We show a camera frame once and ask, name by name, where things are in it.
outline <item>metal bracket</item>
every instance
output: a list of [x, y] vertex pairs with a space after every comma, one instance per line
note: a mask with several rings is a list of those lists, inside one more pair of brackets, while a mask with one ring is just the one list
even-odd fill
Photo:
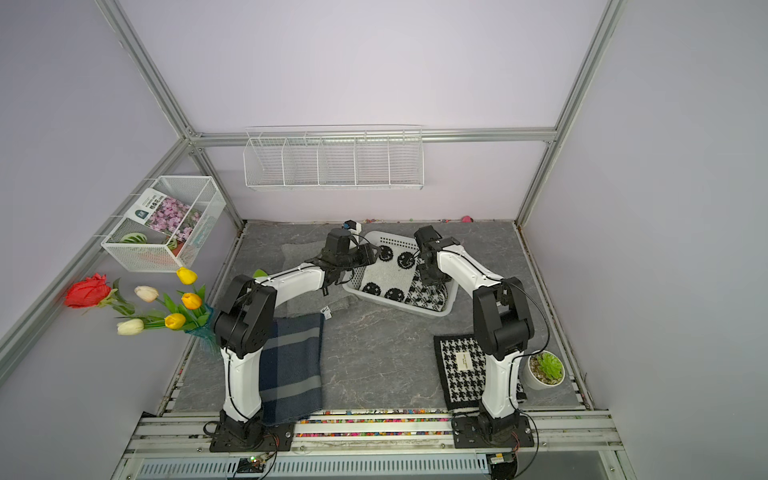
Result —
[[521, 416], [517, 426], [510, 431], [508, 439], [495, 443], [487, 442], [483, 438], [478, 427], [477, 417], [455, 417], [453, 425], [453, 446], [455, 449], [514, 448], [518, 445], [518, 440], [520, 447], [532, 447], [535, 445], [533, 435], [531, 434], [531, 426], [528, 424], [528, 419], [523, 416]]
[[[222, 429], [216, 427], [214, 439], [210, 442], [210, 451], [214, 453], [221, 452], [289, 452], [291, 443], [293, 443], [293, 427], [295, 423], [281, 423], [275, 426], [264, 427], [264, 439], [255, 448], [252, 445], [244, 445], [239, 438]], [[275, 444], [275, 435], [280, 441]]]

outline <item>flower picture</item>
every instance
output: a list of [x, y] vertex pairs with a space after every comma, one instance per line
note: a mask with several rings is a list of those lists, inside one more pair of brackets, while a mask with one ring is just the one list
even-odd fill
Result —
[[200, 212], [172, 197], [165, 197], [147, 221], [147, 227], [169, 237], [178, 228], [176, 238], [180, 242], [189, 240], [194, 226], [200, 221]]

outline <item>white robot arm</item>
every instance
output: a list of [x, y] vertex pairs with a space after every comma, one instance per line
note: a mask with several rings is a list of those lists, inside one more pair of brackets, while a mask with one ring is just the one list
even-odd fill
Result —
[[[275, 307], [306, 292], [325, 291], [330, 284], [340, 282], [343, 272], [374, 263], [378, 247], [358, 242], [354, 237], [359, 232], [360, 225], [349, 220], [344, 228], [329, 233], [318, 257], [272, 276], [239, 276], [219, 302], [221, 314], [213, 328], [227, 381], [220, 427], [243, 449], [252, 449], [263, 437], [259, 362]], [[519, 361], [515, 360], [523, 355], [533, 337], [521, 284], [486, 269], [456, 240], [443, 239], [432, 227], [419, 229], [415, 238], [424, 260], [419, 266], [422, 282], [430, 285], [453, 279], [472, 296], [475, 337], [486, 354], [485, 391], [478, 423], [484, 437], [492, 442], [519, 421]], [[510, 288], [509, 283], [518, 286], [520, 292]]]

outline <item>white tulip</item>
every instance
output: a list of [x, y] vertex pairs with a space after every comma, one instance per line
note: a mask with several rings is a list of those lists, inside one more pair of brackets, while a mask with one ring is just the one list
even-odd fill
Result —
[[137, 335], [144, 329], [142, 319], [130, 319], [127, 322], [118, 323], [118, 335]]
[[160, 295], [160, 292], [158, 292], [156, 288], [152, 288], [151, 286], [146, 285], [137, 286], [134, 288], [134, 292], [140, 299], [147, 303], [154, 302], [154, 299]]

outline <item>artificial rose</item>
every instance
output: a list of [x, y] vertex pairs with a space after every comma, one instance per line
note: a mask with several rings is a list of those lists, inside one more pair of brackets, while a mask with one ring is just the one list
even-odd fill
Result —
[[112, 288], [107, 285], [107, 277], [96, 273], [92, 277], [73, 285], [67, 292], [64, 305], [71, 308], [99, 306], [99, 303], [106, 299], [111, 291]]

